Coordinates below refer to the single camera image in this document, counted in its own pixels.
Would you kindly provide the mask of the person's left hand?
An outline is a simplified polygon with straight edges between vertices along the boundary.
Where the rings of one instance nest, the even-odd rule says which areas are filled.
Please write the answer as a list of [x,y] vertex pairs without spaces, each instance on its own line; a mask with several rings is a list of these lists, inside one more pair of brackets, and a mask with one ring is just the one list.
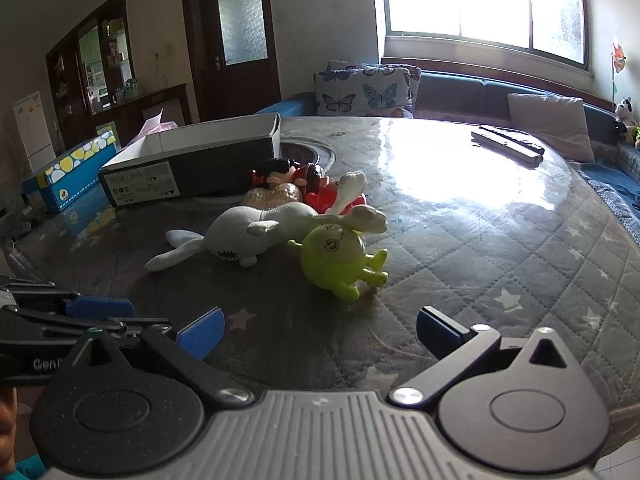
[[13,387],[0,390],[0,476],[15,469],[15,436],[17,421],[17,392]]

